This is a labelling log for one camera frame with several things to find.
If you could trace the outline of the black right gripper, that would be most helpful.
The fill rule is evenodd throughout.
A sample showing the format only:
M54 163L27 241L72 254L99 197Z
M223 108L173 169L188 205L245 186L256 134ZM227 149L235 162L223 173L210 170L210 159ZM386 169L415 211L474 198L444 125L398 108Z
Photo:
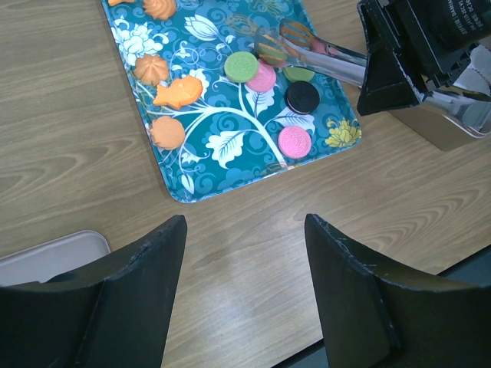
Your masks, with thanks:
M488 1L360 1L367 67L361 116L415 107L451 85L490 35Z

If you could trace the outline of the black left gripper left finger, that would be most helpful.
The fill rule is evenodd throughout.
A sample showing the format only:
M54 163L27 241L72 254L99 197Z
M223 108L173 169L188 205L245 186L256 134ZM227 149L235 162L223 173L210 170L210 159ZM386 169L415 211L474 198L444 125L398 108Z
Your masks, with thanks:
M158 367L187 223L142 238L44 283L1 289L3 367Z

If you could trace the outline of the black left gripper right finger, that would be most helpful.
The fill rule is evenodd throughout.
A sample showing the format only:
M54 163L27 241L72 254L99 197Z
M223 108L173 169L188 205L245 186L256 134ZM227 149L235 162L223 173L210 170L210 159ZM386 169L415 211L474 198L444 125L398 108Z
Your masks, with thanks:
M305 242L329 366L490 365L489 285L406 266L315 214Z

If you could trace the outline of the black sandwich cookie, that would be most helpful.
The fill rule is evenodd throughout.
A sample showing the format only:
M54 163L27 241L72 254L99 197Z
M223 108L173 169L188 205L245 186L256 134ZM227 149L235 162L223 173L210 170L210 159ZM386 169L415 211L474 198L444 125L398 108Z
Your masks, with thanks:
M307 81L296 81L290 84L285 92L287 106L298 114L313 113L320 104L319 92Z

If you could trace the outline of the green sandwich cookie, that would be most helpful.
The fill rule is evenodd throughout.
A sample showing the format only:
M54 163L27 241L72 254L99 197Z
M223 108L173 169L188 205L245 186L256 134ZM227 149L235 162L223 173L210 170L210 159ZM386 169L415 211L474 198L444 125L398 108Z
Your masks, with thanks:
M239 83L253 79L258 69L259 63L255 55L247 51L237 51L229 55L224 64L226 76Z
M310 71L302 67L292 67L292 66L284 67L283 74L292 83L298 81L310 82L312 78L315 76L314 71Z

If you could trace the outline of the steel kitchen tongs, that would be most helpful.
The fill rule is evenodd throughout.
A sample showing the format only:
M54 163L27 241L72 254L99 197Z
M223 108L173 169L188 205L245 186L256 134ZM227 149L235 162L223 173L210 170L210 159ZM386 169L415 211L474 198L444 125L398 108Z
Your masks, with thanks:
M258 28L256 41L276 47L286 55L285 63L278 67L302 67L354 85L360 90L363 86L367 56L319 38L298 21L284 18L277 29ZM421 104L432 92L451 87L454 82L447 87L422 92Z

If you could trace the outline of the orange sandwich cookie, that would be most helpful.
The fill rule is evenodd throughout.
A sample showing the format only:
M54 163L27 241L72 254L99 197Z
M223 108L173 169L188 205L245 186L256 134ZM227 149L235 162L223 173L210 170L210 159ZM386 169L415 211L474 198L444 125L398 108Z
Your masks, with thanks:
M271 45L256 41L254 49L260 59L273 67L280 66L286 61L286 55L280 49Z

